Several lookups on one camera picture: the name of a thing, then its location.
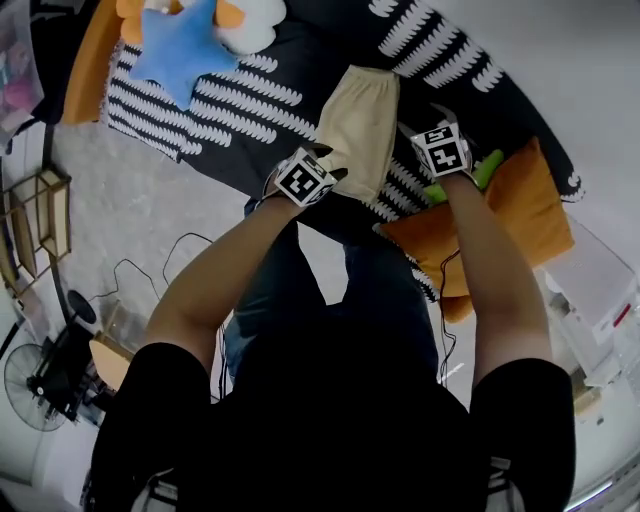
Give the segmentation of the wooden magazine rack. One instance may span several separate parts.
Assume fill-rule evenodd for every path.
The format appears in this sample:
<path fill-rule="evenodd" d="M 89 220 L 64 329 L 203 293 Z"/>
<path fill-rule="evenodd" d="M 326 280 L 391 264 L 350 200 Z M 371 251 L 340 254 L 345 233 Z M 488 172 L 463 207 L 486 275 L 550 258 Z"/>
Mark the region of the wooden magazine rack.
<path fill-rule="evenodd" d="M 52 169 L 0 192 L 0 276 L 19 298 L 71 252 L 70 178 Z"/>

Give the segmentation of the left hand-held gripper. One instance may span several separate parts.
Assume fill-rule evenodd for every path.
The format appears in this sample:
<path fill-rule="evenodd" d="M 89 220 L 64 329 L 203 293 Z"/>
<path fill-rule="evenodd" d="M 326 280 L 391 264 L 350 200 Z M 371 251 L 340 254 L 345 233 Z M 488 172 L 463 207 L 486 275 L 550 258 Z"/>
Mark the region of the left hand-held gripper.
<path fill-rule="evenodd" d="M 297 206 L 318 203 L 341 180 L 348 169 L 341 167 L 327 171 L 320 159 L 333 152 L 333 148 L 322 143 L 306 143 L 278 163 L 263 188 L 263 199 L 281 195 Z"/>

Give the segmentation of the black white patterned blanket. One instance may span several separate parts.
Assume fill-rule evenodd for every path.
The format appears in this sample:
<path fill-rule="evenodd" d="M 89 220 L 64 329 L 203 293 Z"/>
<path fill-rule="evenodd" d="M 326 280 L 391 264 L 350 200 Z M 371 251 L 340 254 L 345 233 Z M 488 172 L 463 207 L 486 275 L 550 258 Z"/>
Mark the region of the black white patterned blanket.
<path fill-rule="evenodd" d="M 536 138 L 561 199 L 583 197 L 580 176 L 527 96 L 427 0 L 285 3 L 275 41 L 232 72 L 202 77 L 185 111 L 157 83 L 131 77 L 141 48 L 125 46 L 107 87 L 106 124 L 257 197 L 272 168 L 314 138 L 325 103 L 359 65 L 399 78 L 403 125 L 427 131 L 447 110 L 475 159 Z"/>

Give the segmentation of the black round stand base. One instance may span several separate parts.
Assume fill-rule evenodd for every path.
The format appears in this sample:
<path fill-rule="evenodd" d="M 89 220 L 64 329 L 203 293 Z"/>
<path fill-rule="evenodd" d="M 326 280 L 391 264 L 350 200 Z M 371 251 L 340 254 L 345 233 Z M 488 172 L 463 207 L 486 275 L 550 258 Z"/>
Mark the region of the black round stand base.
<path fill-rule="evenodd" d="M 90 302 L 76 290 L 69 290 L 67 301 L 73 315 L 71 320 L 81 319 L 83 322 L 93 325 L 97 321 L 97 315 Z"/>

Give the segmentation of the pale yellow shorts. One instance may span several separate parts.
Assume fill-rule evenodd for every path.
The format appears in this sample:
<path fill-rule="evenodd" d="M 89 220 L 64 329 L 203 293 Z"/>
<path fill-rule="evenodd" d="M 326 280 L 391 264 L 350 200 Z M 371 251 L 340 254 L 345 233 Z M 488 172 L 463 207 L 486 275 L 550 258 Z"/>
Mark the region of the pale yellow shorts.
<path fill-rule="evenodd" d="M 378 197 L 395 145 L 399 95 L 391 72 L 351 66 L 344 73 L 316 129 L 317 141 L 332 148 L 320 164 L 347 170 L 335 192 L 367 204 Z"/>

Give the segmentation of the person's right forearm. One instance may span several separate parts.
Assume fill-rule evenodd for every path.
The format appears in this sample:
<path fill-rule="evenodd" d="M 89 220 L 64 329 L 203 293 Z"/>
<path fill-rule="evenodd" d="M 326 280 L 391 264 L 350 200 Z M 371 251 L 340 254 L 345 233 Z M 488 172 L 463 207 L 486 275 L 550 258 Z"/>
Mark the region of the person's right forearm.
<path fill-rule="evenodd" d="M 440 179 L 457 229 L 467 287 L 476 313 L 477 385 L 516 360 L 552 360 L 549 324 L 533 271 L 472 181 Z"/>

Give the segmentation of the white flower pillow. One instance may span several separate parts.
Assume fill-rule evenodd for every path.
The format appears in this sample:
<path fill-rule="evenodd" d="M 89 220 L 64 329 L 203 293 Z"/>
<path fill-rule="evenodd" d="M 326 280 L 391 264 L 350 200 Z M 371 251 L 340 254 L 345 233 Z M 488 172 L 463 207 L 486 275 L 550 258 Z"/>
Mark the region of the white flower pillow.
<path fill-rule="evenodd" d="M 202 2 L 214 3 L 212 33 L 231 53 L 247 56 L 268 48 L 276 38 L 276 27 L 286 17 L 284 0 L 144 0 L 141 15 L 157 11 L 177 15 Z"/>

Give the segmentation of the green plush toy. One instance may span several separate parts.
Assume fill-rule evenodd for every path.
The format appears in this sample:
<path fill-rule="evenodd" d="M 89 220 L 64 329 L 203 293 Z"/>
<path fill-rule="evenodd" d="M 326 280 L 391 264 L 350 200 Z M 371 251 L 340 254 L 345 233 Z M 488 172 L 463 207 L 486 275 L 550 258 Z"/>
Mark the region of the green plush toy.
<path fill-rule="evenodd" d="M 501 150 L 496 149 L 480 163 L 474 165 L 470 176 L 480 191 L 484 192 L 487 189 L 496 169 L 503 161 L 504 153 Z M 440 184 L 429 185 L 425 187 L 423 191 L 424 195 L 432 205 L 439 205 L 447 201 L 446 193 Z"/>

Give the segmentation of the clear plastic storage box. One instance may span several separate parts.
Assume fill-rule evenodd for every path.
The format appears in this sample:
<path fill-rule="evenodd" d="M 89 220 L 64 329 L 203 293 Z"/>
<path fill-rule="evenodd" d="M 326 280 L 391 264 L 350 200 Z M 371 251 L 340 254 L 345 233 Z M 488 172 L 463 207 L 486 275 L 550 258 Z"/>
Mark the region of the clear plastic storage box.
<path fill-rule="evenodd" d="M 31 37 L 29 0 L 0 0 L 0 152 L 44 99 Z"/>

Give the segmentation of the black floor fan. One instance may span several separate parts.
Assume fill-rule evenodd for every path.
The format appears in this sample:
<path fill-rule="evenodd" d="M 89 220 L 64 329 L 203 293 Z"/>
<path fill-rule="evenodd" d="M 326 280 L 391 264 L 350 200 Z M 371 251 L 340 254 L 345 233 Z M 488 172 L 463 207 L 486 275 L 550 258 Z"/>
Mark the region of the black floor fan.
<path fill-rule="evenodd" d="M 14 348 L 4 367 L 4 386 L 16 415 L 29 427 L 48 433 L 66 420 L 45 396 L 42 369 L 46 366 L 40 345 L 28 343 Z"/>

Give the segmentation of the orange flower pillow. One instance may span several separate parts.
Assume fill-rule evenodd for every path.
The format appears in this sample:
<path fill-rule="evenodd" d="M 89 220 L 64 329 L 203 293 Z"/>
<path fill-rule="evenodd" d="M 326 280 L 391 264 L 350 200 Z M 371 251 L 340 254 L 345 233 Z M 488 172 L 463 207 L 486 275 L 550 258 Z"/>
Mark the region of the orange flower pillow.
<path fill-rule="evenodd" d="M 116 0 L 116 14 L 122 20 L 121 38 L 127 44 L 142 44 L 142 12 L 146 0 Z"/>

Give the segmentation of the orange cushion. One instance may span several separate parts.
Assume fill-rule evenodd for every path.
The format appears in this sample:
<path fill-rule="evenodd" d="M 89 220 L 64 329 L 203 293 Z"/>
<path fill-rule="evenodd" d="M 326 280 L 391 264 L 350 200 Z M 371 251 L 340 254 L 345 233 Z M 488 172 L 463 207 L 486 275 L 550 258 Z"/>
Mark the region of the orange cushion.
<path fill-rule="evenodd" d="M 532 267 L 539 266 L 574 246 L 567 216 L 537 138 L 531 138 L 494 173 L 485 192 L 495 213 Z M 446 257 L 458 249 L 451 208 L 438 205 L 408 218 L 386 223 L 382 232 L 409 256 L 444 291 L 444 318 L 464 320 L 472 302 L 462 262 L 454 258 L 440 269 Z"/>

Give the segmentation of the person's black shirt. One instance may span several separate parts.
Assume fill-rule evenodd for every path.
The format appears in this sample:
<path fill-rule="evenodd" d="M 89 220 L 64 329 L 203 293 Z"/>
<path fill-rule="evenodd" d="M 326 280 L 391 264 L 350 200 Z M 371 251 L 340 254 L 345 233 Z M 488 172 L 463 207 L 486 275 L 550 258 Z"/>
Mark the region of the person's black shirt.
<path fill-rule="evenodd" d="M 133 512 L 156 479 L 175 512 L 383 508 L 563 512 L 576 466 L 571 382 L 540 359 L 489 373 L 462 405 L 389 385 L 234 390 L 175 345 L 137 352 L 95 445 L 95 512 Z"/>

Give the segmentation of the blue star pillow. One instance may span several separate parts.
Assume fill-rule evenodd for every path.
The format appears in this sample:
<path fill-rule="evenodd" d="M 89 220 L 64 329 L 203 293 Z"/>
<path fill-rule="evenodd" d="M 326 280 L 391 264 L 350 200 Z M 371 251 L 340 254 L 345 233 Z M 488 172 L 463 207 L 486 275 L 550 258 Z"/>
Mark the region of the blue star pillow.
<path fill-rule="evenodd" d="M 216 6 L 217 0 L 196 0 L 175 15 L 144 9 L 142 50 L 131 79 L 156 82 L 186 110 L 201 76 L 236 70 L 237 58 L 214 35 Z"/>

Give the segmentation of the person's left forearm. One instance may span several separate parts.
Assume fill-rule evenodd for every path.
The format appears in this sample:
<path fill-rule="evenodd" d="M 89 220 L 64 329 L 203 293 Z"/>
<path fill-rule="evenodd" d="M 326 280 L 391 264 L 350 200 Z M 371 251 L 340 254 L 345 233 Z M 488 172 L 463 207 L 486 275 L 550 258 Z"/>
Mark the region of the person's left forearm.
<path fill-rule="evenodd" d="M 159 300 L 146 327 L 145 343 L 184 349 L 210 372 L 219 328 L 279 234 L 302 211 L 291 200 L 272 196 L 201 252 Z"/>

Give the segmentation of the white cabinet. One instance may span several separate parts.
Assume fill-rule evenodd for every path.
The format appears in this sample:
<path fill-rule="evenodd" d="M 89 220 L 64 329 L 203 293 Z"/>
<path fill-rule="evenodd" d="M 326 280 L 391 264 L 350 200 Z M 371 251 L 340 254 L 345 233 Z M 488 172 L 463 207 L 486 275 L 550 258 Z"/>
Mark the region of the white cabinet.
<path fill-rule="evenodd" d="M 575 412 L 599 405 L 620 381 L 640 404 L 640 275 L 574 217 L 568 224 L 573 247 L 543 270 L 552 328 L 577 363 Z"/>

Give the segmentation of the person's blue jeans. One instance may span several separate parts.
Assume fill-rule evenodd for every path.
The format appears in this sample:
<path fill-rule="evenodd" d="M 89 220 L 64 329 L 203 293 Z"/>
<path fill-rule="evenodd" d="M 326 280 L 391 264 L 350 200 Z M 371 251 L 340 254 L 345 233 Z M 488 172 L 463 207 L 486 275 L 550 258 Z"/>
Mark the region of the person's blue jeans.
<path fill-rule="evenodd" d="M 330 382 L 427 394 L 438 353 L 405 254 L 374 235 L 343 247 L 347 288 L 326 303 L 291 222 L 276 238 L 225 333 L 233 390 Z"/>

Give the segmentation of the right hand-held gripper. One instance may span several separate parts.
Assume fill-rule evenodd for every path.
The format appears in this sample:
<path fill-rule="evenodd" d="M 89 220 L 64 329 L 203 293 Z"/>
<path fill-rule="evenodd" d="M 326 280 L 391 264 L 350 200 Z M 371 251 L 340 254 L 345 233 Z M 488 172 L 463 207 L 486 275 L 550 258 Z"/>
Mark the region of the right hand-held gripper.
<path fill-rule="evenodd" d="M 414 135 L 412 129 L 398 121 L 398 129 L 410 140 L 418 160 L 434 178 L 456 173 L 471 175 L 473 158 L 456 114 L 443 105 L 431 103 L 431 106 L 442 115 L 438 128 Z"/>

